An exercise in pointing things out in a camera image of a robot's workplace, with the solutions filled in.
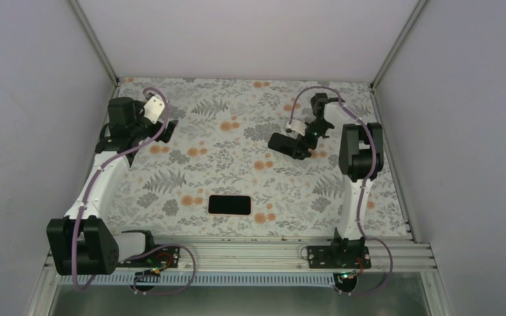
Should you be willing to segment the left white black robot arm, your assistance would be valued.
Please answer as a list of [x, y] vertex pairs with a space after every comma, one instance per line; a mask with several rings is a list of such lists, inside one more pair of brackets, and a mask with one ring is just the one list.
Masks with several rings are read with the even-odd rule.
[[109, 101], [108, 122], [102, 127], [92, 170], [72, 207], [49, 221], [46, 234], [56, 270], [61, 276], [110, 275], [132, 258], [139, 266], [157, 257], [151, 233], [114, 233], [106, 224], [113, 199], [136, 153], [151, 142], [168, 143], [177, 120], [169, 120], [166, 100], [117, 97]]

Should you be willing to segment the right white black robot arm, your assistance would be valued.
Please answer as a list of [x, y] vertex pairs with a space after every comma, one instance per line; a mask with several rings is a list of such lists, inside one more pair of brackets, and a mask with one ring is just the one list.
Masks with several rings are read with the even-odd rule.
[[365, 243], [363, 219], [373, 182], [384, 166], [383, 129], [380, 123], [365, 123], [347, 109], [340, 95], [330, 97], [316, 93], [310, 100], [312, 122], [300, 123], [291, 118], [287, 131], [297, 132], [291, 141], [291, 157], [311, 157], [321, 138], [328, 131], [340, 131], [338, 166], [345, 181], [343, 211], [327, 246], [307, 249], [309, 265], [315, 269], [330, 267], [362, 267], [370, 261]]

